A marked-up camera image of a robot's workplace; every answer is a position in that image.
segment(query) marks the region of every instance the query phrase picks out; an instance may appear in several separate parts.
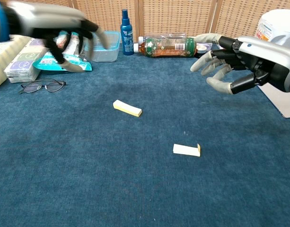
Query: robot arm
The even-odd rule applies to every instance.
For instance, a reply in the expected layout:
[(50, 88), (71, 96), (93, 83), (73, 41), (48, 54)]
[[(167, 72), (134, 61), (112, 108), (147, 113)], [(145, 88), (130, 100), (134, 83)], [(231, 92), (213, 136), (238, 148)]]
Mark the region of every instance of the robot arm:
[[(54, 38), (60, 31), (68, 33), (65, 45), (60, 49)], [(25, 3), (10, 1), (7, 5), (0, 4), (0, 42), (8, 41), (9, 35), (24, 35), (43, 39), (61, 67), (67, 71), (81, 72), (83, 69), (64, 59), (62, 52), (67, 48), (71, 33), (79, 34), (79, 51), (82, 51), (84, 37), (88, 39), (88, 58), (93, 55), (94, 32), (105, 49), (109, 48), (107, 37), (102, 28), (87, 20), (82, 12), (65, 6), (42, 3)]]
[[(209, 62), (202, 70), (202, 75), (206, 75), (224, 65), (213, 77), (207, 78), (207, 83), (217, 91), (236, 94), (269, 82), (283, 92), (290, 92), (290, 49), (250, 36), (232, 39), (219, 34), (202, 34), (194, 40), (213, 42), (224, 48), (207, 52), (190, 68), (198, 71)], [(252, 73), (234, 82), (221, 81), (232, 70)]]

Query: teal carpet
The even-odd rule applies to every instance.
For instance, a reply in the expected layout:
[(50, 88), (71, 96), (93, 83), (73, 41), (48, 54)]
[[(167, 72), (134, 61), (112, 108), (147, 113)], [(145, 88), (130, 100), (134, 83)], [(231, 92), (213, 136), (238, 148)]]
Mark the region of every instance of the teal carpet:
[(92, 72), (42, 73), (67, 82), (57, 93), (6, 81), (0, 227), (290, 227), (290, 119), (257, 87), (214, 91), (194, 61), (120, 52)]

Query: plastic box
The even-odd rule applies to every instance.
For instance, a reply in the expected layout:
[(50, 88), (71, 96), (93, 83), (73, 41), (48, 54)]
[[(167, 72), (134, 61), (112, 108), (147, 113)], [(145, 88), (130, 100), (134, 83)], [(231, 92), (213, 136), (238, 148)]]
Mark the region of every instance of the plastic box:
[[(99, 38), (93, 33), (94, 36), (94, 56), (92, 61), (115, 61), (117, 59), (118, 51), (120, 49), (121, 33), (116, 31), (105, 31), (107, 39), (110, 43), (110, 49), (105, 50)], [(88, 43), (85, 44), (85, 53), (88, 51)]]

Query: wet wipes package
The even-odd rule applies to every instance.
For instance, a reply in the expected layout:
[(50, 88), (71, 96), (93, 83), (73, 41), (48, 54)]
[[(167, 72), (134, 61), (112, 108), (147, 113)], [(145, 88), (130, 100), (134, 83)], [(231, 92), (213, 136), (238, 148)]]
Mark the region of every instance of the wet wipes package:
[[(55, 39), (59, 48), (62, 48), (66, 42), (67, 34), (61, 32)], [(63, 52), (64, 58), (72, 64), (79, 65), (85, 71), (91, 71), (92, 67), (83, 56), (79, 55), (79, 36), (77, 33), (72, 33), (68, 47)], [(53, 71), (66, 71), (57, 63), (56, 59), (50, 52), (47, 52), (41, 59), (35, 61), (33, 66), (39, 70), (53, 70)]]
[(40, 39), (30, 39), (25, 47), (6, 67), (4, 72), (11, 83), (29, 82), (37, 78), (40, 70), (32, 64), (40, 59), (46, 52)]

